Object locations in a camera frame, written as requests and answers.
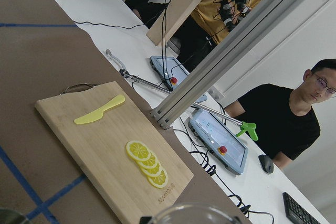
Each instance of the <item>man's arm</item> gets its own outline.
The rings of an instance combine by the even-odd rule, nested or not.
[[[281,170],[289,165],[292,162],[292,160],[287,157],[283,152],[279,152],[274,158],[273,163],[278,166]]]
[[[232,118],[235,118],[243,113],[245,113],[245,110],[243,106],[237,101],[231,103],[230,105],[226,106],[224,110],[231,116]]]

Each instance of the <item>black pants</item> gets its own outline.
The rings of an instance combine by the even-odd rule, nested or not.
[[[144,3],[135,7],[142,21],[148,28],[152,27],[167,4]],[[179,27],[174,37],[181,40],[177,60],[191,72],[216,47],[210,35],[189,16]]]

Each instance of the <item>man's hair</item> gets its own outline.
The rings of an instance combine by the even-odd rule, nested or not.
[[[336,70],[336,59],[325,59],[320,60],[316,65],[311,69],[313,73],[322,70],[323,68],[331,68]]]

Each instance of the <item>wooden block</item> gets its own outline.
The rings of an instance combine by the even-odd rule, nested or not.
[[[195,7],[200,3],[200,1],[201,0],[171,0],[166,11],[167,26],[165,29],[165,34],[162,36],[162,20],[164,16],[163,11],[153,26],[146,33],[147,37],[149,37],[156,46],[159,45],[162,40],[170,40],[170,38],[187,19]]]
[[[123,105],[95,122],[74,124],[118,94],[125,96]],[[122,223],[139,223],[142,216],[171,206],[193,177],[116,82],[43,99],[35,107]],[[169,176],[166,187],[153,187],[127,155],[125,145],[131,140],[145,143],[157,155]]]

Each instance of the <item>brown table surface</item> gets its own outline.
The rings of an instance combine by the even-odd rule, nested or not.
[[[2,24],[37,25],[0,27],[0,207],[28,215],[33,223],[120,223],[34,108],[37,100],[58,95],[67,86],[116,81],[194,174],[176,202],[210,203],[251,223],[173,129],[162,130],[154,122],[149,104],[88,34],[67,26],[73,22],[54,0],[0,0],[0,8]]]

